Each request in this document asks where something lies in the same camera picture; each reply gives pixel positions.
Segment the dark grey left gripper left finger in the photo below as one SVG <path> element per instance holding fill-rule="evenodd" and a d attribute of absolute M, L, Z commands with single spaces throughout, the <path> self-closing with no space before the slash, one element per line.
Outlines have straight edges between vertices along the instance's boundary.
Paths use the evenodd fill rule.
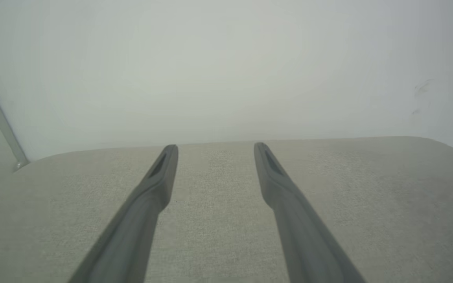
<path fill-rule="evenodd" d="M 165 146 L 68 283 L 144 283 L 158 215 L 171 200 L 177 145 Z"/>

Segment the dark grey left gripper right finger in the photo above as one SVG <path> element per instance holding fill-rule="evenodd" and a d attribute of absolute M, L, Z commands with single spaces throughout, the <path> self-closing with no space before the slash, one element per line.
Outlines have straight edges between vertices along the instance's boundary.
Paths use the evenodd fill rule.
<path fill-rule="evenodd" d="M 265 143 L 254 145 L 261 193 L 272 209 L 291 283 L 366 283 Z"/>

